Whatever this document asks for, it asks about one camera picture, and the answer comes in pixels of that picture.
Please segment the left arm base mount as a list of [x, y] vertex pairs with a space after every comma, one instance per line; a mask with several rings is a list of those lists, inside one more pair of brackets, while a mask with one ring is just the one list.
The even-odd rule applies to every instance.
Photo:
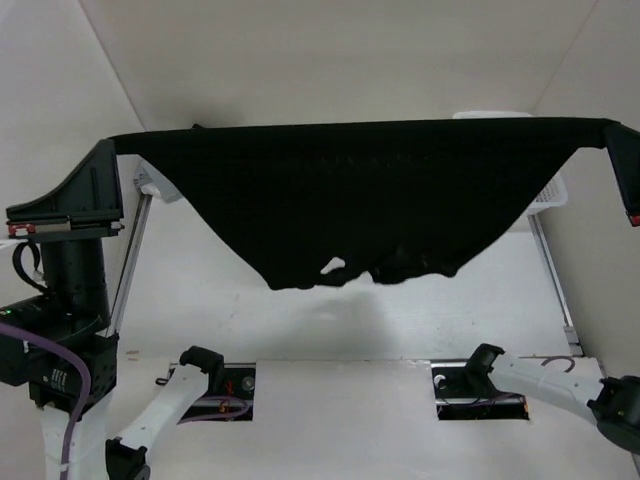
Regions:
[[219, 379], [183, 415], [181, 421], [252, 421], [255, 363], [227, 363]]

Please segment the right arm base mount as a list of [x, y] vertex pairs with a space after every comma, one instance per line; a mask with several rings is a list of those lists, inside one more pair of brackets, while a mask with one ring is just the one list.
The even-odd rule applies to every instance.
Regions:
[[436, 414], [441, 421], [530, 419], [524, 396], [472, 386], [465, 361], [433, 362], [431, 375]]

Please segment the black tank top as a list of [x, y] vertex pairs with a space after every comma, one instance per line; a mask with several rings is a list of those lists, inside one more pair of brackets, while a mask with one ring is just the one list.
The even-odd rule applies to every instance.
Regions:
[[454, 276], [606, 119], [196, 128], [118, 135], [274, 290]]

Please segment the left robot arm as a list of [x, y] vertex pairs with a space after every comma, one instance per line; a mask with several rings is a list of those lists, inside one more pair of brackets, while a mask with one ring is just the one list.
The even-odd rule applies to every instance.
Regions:
[[102, 241], [124, 216], [116, 149], [98, 142], [50, 193], [6, 211], [12, 264], [34, 297], [1, 310], [1, 381], [27, 386], [50, 479], [147, 479], [154, 445], [200, 398], [224, 387], [222, 355], [184, 351], [158, 396], [116, 436], [107, 413], [117, 384]]

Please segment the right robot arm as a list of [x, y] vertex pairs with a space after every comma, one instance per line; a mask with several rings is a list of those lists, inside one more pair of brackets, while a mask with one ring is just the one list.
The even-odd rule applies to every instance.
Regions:
[[[622, 202], [632, 226], [639, 226], [639, 133], [618, 122], [604, 128]], [[467, 360], [464, 384], [473, 394], [519, 394], [570, 412], [617, 447], [639, 453], [639, 378], [589, 379], [535, 365], [490, 345]]]

